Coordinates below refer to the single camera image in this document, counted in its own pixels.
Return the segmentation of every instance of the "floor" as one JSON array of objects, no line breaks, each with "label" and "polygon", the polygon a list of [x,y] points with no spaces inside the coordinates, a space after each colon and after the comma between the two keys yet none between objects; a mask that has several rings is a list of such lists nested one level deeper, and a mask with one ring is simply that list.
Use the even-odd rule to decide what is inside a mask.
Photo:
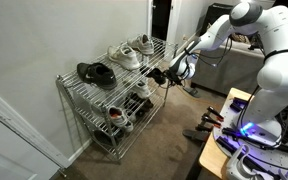
[{"label": "floor", "polygon": [[[208,106],[221,110],[225,97],[199,89],[200,98],[193,98],[181,87],[169,90],[165,107],[162,107],[143,130],[133,146],[121,160],[121,164],[107,159],[95,143],[65,170],[62,179],[185,179],[200,148],[182,135],[200,122]],[[217,179],[210,172],[202,171],[199,179]]]}]

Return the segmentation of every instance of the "doorway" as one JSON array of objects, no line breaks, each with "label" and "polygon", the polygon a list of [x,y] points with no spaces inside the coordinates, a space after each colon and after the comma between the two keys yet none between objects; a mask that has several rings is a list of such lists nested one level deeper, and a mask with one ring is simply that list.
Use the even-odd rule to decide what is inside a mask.
[{"label": "doorway", "polygon": [[152,36],[166,41],[172,0],[153,0]]}]

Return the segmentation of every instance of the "desk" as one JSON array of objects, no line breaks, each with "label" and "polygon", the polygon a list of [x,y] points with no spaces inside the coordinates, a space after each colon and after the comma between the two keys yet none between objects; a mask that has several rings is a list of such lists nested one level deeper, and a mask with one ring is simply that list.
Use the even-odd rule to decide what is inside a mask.
[{"label": "desk", "polygon": [[[241,99],[247,100],[250,97],[250,94],[240,91],[238,89],[232,88],[226,98],[228,100],[239,97]],[[203,168],[207,169],[208,171],[212,172],[214,175],[219,177],[220,179],[227,179],[226,178],[226,163],[229,158],[222,152],[221,149],[217,147],[217,144],[214,140],[213,133],[210,134],[204,150],[199,158],[199,162]]]}]

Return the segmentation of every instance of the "blue light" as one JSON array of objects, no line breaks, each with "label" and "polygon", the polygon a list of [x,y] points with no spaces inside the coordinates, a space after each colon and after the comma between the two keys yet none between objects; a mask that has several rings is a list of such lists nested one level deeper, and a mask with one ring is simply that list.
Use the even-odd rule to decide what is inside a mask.
[{"label": "blue light", "polygon": [[247,123],[244,127],[242,127],[242,128],[240,129],[241,134],[242,134],[243,136],[245,136],[245,133],[247,132],[247,129],[251,128],[252,126],[254,126],[253,123],[251,123],[251,122]]}]

